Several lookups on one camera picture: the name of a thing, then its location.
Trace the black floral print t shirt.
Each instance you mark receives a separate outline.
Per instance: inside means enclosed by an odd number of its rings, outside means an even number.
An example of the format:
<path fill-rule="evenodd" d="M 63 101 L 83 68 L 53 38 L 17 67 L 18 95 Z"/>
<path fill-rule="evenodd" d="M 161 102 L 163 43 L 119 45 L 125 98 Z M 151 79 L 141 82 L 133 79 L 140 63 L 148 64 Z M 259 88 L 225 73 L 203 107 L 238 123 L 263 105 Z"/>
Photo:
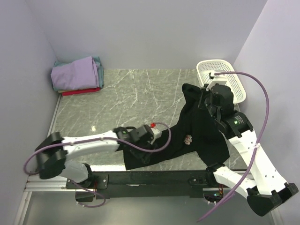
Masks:
<path fill-rule="evenodd" d="M 146 163 L 124 151 L 123 158 L 127 170 L 158 164 L 194 151 L 207 166 L 222 164 L 230 157 L 225 138 L 217 129 L 214 120 L 208 111 L 198 108 L 200 88 L 185 83 L 182 85 L 182 92 L 186 103 L 177 124 L 170 128 L 171 142 L 168 147 L 149 154 L 150 158 Z"/>

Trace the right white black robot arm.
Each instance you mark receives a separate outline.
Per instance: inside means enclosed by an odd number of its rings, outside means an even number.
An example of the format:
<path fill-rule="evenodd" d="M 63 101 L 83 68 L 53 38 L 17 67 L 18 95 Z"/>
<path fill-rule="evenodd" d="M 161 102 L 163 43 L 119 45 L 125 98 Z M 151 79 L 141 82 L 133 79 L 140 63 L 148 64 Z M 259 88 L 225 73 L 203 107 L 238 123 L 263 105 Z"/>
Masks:
<path fill-rule="evenodd" d="M 201 88 L 199 108 L 209 112 L 218 130 L 241 155 L 253 178 L 243 179 L 223 165 L 213 172 L 213 176 L 218 183 L 245 197 L 254 213 L 264 216 L 296 195 L 299 189 L 274 167 L 247 116 L 235 110 L 233 97 L 226 85 L 211 87 L 206 84 Z"/>

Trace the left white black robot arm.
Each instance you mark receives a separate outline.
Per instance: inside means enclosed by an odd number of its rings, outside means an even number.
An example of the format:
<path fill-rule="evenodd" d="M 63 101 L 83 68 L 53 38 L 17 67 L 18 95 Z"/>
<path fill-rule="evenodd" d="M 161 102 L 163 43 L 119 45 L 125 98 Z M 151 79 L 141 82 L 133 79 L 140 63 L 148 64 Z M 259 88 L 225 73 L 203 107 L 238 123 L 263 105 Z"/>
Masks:
<path fill-rule="evenodd" d="M 146 162 L 157 149 L 154 142 L 162 132 L 154 126 L 118 127 L 113 130 L 90 136 L 61 137 L 52 133 L 36 149 L 38 174 L 47 180 L 57 176 L 67 178 L 87 188 L 97 181 L 87 163 L 78 163 L 76 158 L 100 153 L 129 151 L 142 162 Z"/>

